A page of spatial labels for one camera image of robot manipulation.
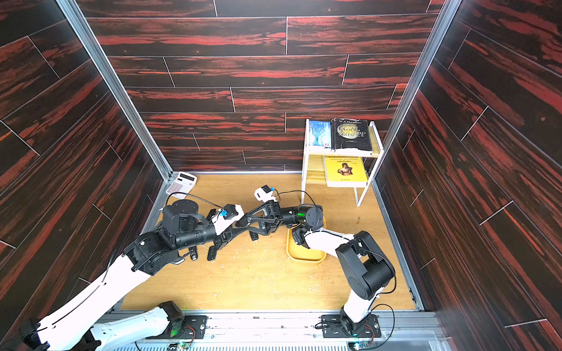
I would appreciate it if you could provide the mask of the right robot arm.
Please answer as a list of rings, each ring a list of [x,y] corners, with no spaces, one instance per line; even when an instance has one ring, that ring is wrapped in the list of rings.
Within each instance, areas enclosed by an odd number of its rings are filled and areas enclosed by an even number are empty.
[[[281,225],[291,228],[296,245],[336,257],[351,288],[339,317],[335,321],[324,318],[323,325],[347,337],[372,329],[368,321],[373,303],[396,277],[394,266],[373,237],[366,231],[351,235],[326,229],[323,209],[315,204],[282,208],[269,200],[236,223],[253,236],[269,235]]]

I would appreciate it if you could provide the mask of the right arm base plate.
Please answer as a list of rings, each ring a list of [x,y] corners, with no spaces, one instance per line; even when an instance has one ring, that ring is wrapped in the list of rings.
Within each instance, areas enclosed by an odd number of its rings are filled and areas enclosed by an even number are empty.
[[[345,338],[381,338],[378,319],[374,314],[369,314],[358,323],[349,317],[340,314],[324,314],[321,321],[315,324],[315,329],[321,330],[325,339]]]

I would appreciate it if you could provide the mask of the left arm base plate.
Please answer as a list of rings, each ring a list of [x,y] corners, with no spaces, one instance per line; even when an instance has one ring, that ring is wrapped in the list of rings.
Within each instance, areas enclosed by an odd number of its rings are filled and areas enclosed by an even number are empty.
[[[182,319],[168,323],[161,334],[149,339],[198,340],[205,337],[208,317],[206,315],[185,315]]]

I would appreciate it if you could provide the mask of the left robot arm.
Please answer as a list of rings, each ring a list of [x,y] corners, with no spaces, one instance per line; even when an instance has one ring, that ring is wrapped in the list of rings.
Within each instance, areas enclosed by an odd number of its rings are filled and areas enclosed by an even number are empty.
[[[165,206],[156,228],[139,235],[91,285],[42,318],[20,340],[33,350],[113,350],[166,332],[181,320],[179,308],[171,302],[113,323],[98,320],[163,267],[183,262],[181,250],[229,241],[229,230],[243,216],[240,205],[228,204],[210,217],[199,214],[192,200]]]

